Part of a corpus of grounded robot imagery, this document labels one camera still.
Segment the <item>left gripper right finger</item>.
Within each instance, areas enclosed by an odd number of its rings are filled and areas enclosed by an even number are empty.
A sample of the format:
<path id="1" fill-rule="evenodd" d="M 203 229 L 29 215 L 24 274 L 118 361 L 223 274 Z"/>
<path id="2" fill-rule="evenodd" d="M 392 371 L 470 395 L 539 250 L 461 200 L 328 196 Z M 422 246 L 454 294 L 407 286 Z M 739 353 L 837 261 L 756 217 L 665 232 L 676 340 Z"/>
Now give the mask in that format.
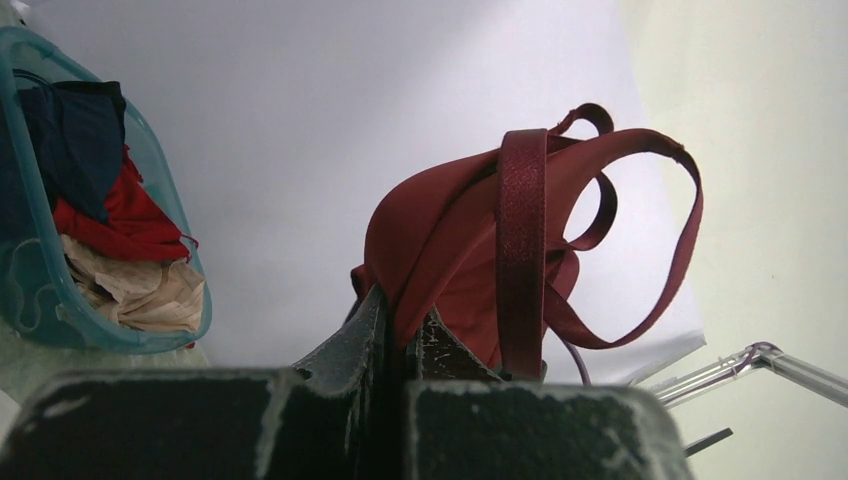
<path id="1" fill-rule="evenodd" d="M 650 393 L 504 381 L 429 313 L 407 350 L 407 479 L 690 479 Z"/>

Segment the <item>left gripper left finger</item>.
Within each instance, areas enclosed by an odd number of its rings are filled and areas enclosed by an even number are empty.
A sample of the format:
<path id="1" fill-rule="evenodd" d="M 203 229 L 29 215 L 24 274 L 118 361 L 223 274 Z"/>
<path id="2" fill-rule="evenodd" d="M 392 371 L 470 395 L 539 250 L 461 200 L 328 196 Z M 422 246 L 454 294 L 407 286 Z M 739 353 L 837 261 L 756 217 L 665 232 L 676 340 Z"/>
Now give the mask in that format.
<path id="1" fill-rule="evenodd" d="M 24 404 L 5 479 L 377 479 L 386 299 L 279 368 L 90 370 Z"/>

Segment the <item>dark red bra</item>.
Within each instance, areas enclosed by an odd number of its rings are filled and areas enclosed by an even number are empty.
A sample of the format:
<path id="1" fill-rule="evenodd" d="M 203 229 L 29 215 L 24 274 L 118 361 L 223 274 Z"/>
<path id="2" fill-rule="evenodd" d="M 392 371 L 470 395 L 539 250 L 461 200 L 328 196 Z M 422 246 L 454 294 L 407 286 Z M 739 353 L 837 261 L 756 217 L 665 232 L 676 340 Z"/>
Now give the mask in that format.
<path id="1" fill-rule="evenodd" d="M 499 147 L 421 171 L 394 187 L 367 228 L 359 295 L 380 287 L 391 321 L 396 370 L 432 311 L 486 367 L 515 379 L 542 375 L 542 340 L 553 332 L 572 351 L 606 350 L 644 335 L 669 307 L 687 273 L 703 213 L 696 195 L 659 297 L 621 338 L 590 330 L 570 305 L 581 252 L 608 235 L 618 211 L 612 163 L 640 153 L 674 160 L 695 186 L 685 148 L 649 129 L 615 128 L 594 103 L 556 126 L 507 132 Z"/>

